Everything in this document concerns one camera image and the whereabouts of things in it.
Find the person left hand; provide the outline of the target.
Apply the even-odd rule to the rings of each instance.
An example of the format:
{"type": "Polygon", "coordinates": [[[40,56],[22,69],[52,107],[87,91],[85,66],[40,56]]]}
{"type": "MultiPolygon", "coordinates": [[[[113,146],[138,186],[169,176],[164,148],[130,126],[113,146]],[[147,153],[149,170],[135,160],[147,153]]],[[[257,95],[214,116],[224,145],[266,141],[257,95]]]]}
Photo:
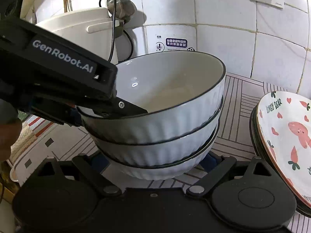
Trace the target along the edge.
{"type": "Polygon", "coordinates": [[[1,99],[1,162],[11,155],[11,146],[18,140],[22,130],[22,122],[17,110],[1,99]]]}

